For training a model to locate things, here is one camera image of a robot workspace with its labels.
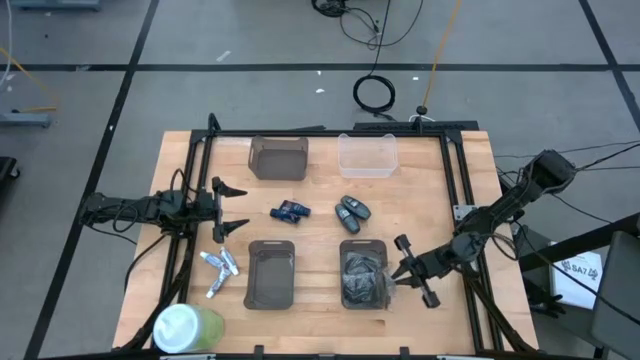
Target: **yellow cable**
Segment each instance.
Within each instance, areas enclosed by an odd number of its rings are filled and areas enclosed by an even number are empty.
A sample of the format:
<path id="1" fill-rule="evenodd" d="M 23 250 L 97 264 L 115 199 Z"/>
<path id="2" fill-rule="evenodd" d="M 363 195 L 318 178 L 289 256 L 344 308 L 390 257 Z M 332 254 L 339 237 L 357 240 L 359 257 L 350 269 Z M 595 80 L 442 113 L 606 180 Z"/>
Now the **yellow cable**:
<path id="1" fill-rule="evenodd" d="M 44 92 L 47 96 L 49 96 L 51 100 L 53 100 L 53 103 L 55 104 L 55 106 L 32 107 L 32 108 L 21 110 L 20 112 L 56 111 L 58 109 L 58 103 L 59 103 L 58 98 L 53 93 L 51 93 L 49 89 L 47 89 L 47 87 L 40 80 L 38 80 L 38 78 L 31 75 L 27 70 L 25 70 L 22 67 L 22 65 L 20 65 L 19 62 L 16 61 L 16 59 L 12 58 L 5 49 L 0 47 L 0 52 L 4 54 L 4 56 L 8 59 L 8 61 L 12 62 L 16 67 L 18 67 L 18 69 L 20 69 L 20 71 L 22 71 L 25 75 L 27 75 L 27 77 L 31 79 L 31 81 L 36 83 L 36 85 L 40 87 L 42 92 Z"/>
<path id="2" fill-rule="evenodd" d="M 462 0 L 456 1 L 456 7 L 453 9 L 453 13 L 451 14 L 451 18 L 449 19 L 449 23 L 447 24 L 447 29 L 444 31 L 444 35 L 442 35 L 442 40 L 440 40 L 440 46 L 438 46 L 438 51 L 436 51 L 436 57 L 433 60 L 433 66 L 431 67 L 431 75 L 429 76 L 429 85 L 427 85 L 427 91 L 424 94 L 424 100 L 422 100 L 422 106 L 427 107 L 427 101 L 429 100 L 429 92 L 431 91 L 431 85 L 433 84 L 433 79 L 436 77 L 436 67 L 438 66 L 438 60 L 440 59 L 440 55 L 442 55 L 442 49 L 444 49 L 444 44 L 447 42 L 447 37 L 449 37 L 449 32 L 453 27 L 453 23 L 456 20 L 456 16 L 458 16 L 458 10 L 460 10 L 460 3 Z"/>

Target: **clear plastic bin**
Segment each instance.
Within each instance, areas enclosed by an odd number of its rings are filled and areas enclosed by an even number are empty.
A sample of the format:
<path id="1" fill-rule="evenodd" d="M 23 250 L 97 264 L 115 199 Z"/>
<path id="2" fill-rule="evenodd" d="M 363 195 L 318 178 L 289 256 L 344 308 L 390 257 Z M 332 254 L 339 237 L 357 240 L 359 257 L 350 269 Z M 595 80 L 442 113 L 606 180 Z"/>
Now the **clear plastic bin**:
<path id="1" fill-rule="evenodd" d="M 338 137 L 338 165 L 346 178 L 386 178 L 398 167 L 396 138 Z"/>

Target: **gray floor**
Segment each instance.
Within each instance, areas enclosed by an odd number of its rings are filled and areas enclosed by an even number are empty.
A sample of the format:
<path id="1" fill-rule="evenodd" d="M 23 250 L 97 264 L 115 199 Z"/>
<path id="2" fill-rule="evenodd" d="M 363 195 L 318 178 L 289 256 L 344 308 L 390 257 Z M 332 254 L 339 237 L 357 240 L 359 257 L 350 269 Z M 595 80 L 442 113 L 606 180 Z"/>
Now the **gray floor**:
<path id="1" fill-rule="evenodd" d="M 386 2 L 351 0 L 381 18 Z M 148 0 L 104 1 L 103 11 L 14 11 L 14 54 L 27 64 L 126 64 Z M 407 38 L 383 49 L 382 63 L 431 62 L 453 1 L 426 1 Z M 634 0 L 592 1 L 620 63 L 640 63 Z M 409 25 L 417 1 L 392 4 L 386 38 Z M 0 46 L 6 47 L 6 9 L 0 7 Z M 345 19 L 366 36 L 357 19 Z M 161 0 L 141 64 L 370 63 L 375 53 L 344 37 L 337 20 L 308 2 L 274 0 Z M 463 0 L 442 59 L 446 63 L 605 64 L 578 1 Z M 405 120 L 421 101 L 425 71 L 381 72 L 395 85 L 390 114 Z M 66 241 L 118 94 L 121 72 L 36 72 L 60 97 L 47 129 L 0 129 L 0 155 L 17 157 L 23 175 L 0 213 L 0 358 L 21 358 Z M 137 72 L 124 105 L 98 190 L 125 197 L 149 189 L 162 133 L 205 126 L 215 112 L 223 128 L 286 129 L 310 125 L 351 128 L 372 121 L 353 102 L 358 71 Z M 640 73 L 625 73 L 636 93 Z M 0 112 L 46 104 L 22 74 L 0 89 Z M 366 102 L 384 89 L 362 88 Z M 610 72 L 439 72 L 429 115 L 478 120 L 501 154 L 537 153 L 640 139 Z M 612 148 L 572 153 L 583 164 Z M 637 152 L 607 163 L 640 165 Z M 498 158 L 504 170 L 524 160 Z M 615 220 L 638 211 L 637 170 L 580 174 L 562 195 L 585 211 Z M 530 205 L 524 219 L 562 240 L 601 225 L 552 198 Z M 135 238 L 137 229 L 130 233 Z M 133 246 L 85 229 L 71 264 L 41 356 L 110 348 Z M 543 349 L 591 355 L 592 348 L 535 320 Z"/>

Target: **black key fob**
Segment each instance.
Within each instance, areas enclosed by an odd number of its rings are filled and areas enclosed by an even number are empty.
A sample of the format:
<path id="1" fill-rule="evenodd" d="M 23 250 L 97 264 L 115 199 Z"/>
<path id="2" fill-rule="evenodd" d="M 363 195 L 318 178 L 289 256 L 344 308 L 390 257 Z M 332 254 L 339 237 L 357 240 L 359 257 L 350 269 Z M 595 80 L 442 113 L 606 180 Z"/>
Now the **black key fob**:
<path id="1" fill-rule="evenodd" d="M 358 201 L 357 199 L 352 198 L 351 196 L 343 196 L 340 200 L 342 205 L 347 208 L 353 215 L 359 217 L 360 219 L 367 220 L 371 216 L 371 211 L 369 208 Z"/>
<path id="2" fill-rule="evenodd" d="M 360 231 L 360 224 L 356 220 L 355 216 L 351 215 L 349 210 L 342 204 L 336 205 L 336 215 L 340 219 L 342 226 L 344 226 L 350 233 L 357 234 Z"/>

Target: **wooden table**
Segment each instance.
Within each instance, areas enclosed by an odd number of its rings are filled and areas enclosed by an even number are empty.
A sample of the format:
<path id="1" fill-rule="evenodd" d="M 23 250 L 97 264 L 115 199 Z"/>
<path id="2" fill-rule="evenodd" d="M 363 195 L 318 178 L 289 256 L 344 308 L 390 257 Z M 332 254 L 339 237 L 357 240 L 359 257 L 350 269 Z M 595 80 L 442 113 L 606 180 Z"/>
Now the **wooden table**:
<path id="1" fill-rule="evenodd" d="M 490 204 L 501 193 L 487 133 L 465 132 L 463 137 L 476 203 Z M 184 166 L 188 139 L 189 132 L 165 133 L 151 193 L 167 189 L 174 170 Z M 251 220 L 226 239 L 225 246 L 235 257 L 240 275 L 230 277 L 213 299 L 207 299 L 205 293 L 218 271 L 202 259 L 194 259 L 188 303 L 211 308 L 225 320 L 225 335 L 215 352 L 252 353 L 254 345 L 261 344 L 267 353 L 397 354 L 401 346 L 408 346 L 412 354 L 474 353 L 458 274 L 429 281 L 442 303 L 437 309 L 427 309 L 420 291 L 408 287 L 397 289 L 386 311 L 346 310 L 341 305 L 338 247 L 343 240 L 383 240 L 393 271 L 402 258 L 393 244 L 397 235 L 407 234 L 416 254 L 451 239 L 453 221 L 438 140 L 397 141 L 399 167 L 390 178 L 345 179 L 338 170 L 337 138 L 309 138 L 307 177 L 292 182 L 260 181 L 253 175 L 247 167 L 250 138 L 214 140 L 209 177 L 220 176 L 229 186 L 249 192 L 244 197 L 223 199 L 224 219 Z M 199 151 L 195 169 L 199 169 L 202 146 Z M 462 201 L 452 146 L 450 153 Z M 361 222 L 362 230 L 355 236 L 346 232 L 334 213 L 335 204 L 345 194 L 365 202 L 373 213 L 367 222 Z M 269 217 L 269 210 L 285 199 L 310 207 L 311 217 L 303 218 L 297 226 Z M 506 226 L 500 230 L 508 234 Z M 136 253 L 158 236 L 157 227 L 143 226 Z M 290 240 L 295 244 L 295 292 L 290 309 L 244 307 L 248 246 L 254 240 Z M 168 246 L 169 241 L 158 246 L 131 274 L 114 346 L 129 340 L 156 305 Z M 196 254 L 218 250 L 212 240 L 212 223 L 200 225 Z M 525 341 L 537 347 L 518 264 L 500 254 L 492 242 L 487 244 L 486 256 L 498 307 Z M 181 259 L 179 254 L 176 271 Z M 485 347 L 490 348 L 486 313 L 481 305 L 479 308 Z"/>

